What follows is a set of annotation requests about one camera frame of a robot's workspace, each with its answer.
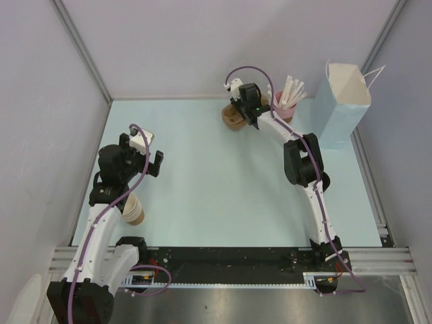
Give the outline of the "brown pulp cup carrier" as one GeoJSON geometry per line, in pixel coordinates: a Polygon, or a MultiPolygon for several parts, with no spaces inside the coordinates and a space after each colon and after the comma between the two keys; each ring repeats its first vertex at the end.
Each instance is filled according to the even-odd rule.
{"type": "MultiPolygon", "coordinates": [[[[258,117],[261,116],[263,113],[268,112],[269,110],[269,101],[266,98],[261,98],[261,107],[259,109],[256,109],[257,125],[253,127],[259,129],[258,117]]],[[[240,128],[248,125],[246,121],[236,111],[236,108],[232,104],[231,99],[229,105],[222,109],[221,116],[223,122],[231,130],[239,130],[240,128]]]]}

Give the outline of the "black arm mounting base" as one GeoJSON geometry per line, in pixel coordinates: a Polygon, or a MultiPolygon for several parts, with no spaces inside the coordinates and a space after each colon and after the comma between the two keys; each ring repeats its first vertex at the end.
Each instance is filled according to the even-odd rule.
{"type": "Polygon", "coordinates": [[[306,260],[311,248],[296,247],[159,247],[148,251],[148,263],[157,268],[136,269],[133,284],[153,281],[178,284],[299,284],[304,273],[325,281],[324,292],[336,289],[339,276],[351,270],[349,254],[343,251],[342,271],[318,269],[306,260]]]}

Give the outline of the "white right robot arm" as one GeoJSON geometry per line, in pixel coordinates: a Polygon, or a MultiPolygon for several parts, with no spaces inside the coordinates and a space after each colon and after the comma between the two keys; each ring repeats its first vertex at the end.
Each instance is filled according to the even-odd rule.
{"type": "Polygon", "coordinates": [[[340,273],[345,265],[343,247],[335,233],[324,199],[330,185],[317,137],[297,132],[264,104],[261,91],[254,83],[236,78],[225,85],[231,94],[230,103],[236,113],[250,126],[267,133],[283,149],[283,170],[297,191],[302,209],[302,224],[309,238],[311,257],[306,261],[320,271],[340,273]]]}

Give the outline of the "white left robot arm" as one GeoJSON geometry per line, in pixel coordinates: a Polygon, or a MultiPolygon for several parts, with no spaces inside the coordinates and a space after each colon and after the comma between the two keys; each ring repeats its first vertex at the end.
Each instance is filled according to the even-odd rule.
{"type": "Polygon", "coordinates": [[[163,153],[157,151],[150,162],[154,135],[130,126],[118,144],[99,150],[99,171],[93,179],[83,237],[63,278],[52,281],[47,298],[59,323],[108,323],[114,298],[129,270],[145,268],[149,253],[144,238],[121,238],[110,259],[107,249],[120,222],[127,199],[136,188],[135,176],[157,177],[163,153]]]}

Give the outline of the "light blue paper bag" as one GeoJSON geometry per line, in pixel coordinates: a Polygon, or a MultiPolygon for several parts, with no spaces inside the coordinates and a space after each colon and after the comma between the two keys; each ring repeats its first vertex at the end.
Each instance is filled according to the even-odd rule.
{"type": "Polygon", "coordinates": [[[384,70],[363,74],[357,65],[326,62],[310,111],[310,124],[323,149],[345,145],[368,108],[370,87],[384,70]]]}

